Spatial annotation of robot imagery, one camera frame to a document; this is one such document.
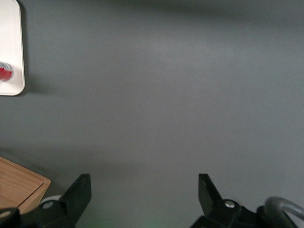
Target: metal handle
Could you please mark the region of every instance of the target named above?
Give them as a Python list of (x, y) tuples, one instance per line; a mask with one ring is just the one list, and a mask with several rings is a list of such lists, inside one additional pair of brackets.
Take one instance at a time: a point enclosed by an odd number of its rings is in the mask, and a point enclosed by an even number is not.
[(280, 197), (270, 197), (265, 202), (264, 213), (275, 228), (297, 228), (286, 214), (289, 212), (304, 221), (304, 209)]

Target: red object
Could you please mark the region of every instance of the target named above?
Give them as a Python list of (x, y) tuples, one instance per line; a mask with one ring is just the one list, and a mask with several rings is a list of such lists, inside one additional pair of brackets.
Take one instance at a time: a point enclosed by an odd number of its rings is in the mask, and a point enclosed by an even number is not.
[(5, 63), (0, 63), (0, 80), (8, 81), (13, 76), (13, 70), (11, 66)]

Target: black clamp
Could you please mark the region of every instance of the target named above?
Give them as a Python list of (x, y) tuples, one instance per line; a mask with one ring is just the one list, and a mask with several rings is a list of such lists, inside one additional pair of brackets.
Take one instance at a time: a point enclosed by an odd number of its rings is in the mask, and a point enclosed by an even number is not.
[(286, 212), (304, 220), (304, 209), (286, 199), (271, 197), (256, 213), (222, 199), (207, 174), (199, 175), (199, 200), (204, 216), (191, 228), (297, 228)]

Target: black plastic part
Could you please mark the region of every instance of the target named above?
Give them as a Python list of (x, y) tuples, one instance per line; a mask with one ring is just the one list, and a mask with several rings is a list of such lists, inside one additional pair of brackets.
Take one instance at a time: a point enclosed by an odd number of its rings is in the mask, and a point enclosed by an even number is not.
[(92, 197), (89, 174), (80, 175), (59, 199), (72, 224), (76, 224)]
[(35, 211), (35, 220), (37, 228), (74, 227), (74, 224), (70, 221), (65, 210), (57, 200), (49, 200), (39, 205)]
[(0, 210), (0, 228), (10, 228), (19, 220), (17, 208), (5, 208)]
[(218, 190), (214, 186), (208, 174), (199, 175), (199, 202), (203, 209), (204, 215), (207, 216), (212, 210), (215, 203), (222, 201)]
[[(227, 201), (232, 202), (234, 207), (227, 207), (225, 205), (225, 202)], [(208, 218), (219, 222), (226, 228), (230, 228), (239, 219), (241, 213), (242, 209), (239, 204), (227, 199), (217, 203), (213, 210), (208, 214)]]

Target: white plate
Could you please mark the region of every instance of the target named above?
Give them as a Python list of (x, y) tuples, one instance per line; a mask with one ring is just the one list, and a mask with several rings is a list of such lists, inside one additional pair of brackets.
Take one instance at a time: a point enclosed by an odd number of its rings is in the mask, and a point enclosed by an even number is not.
[(14, 69), (13, 77), (0, 81), (0, 95), (18, 95), (24, 89), (21, 14), (16, 0), (0, 0), (0, 61)]

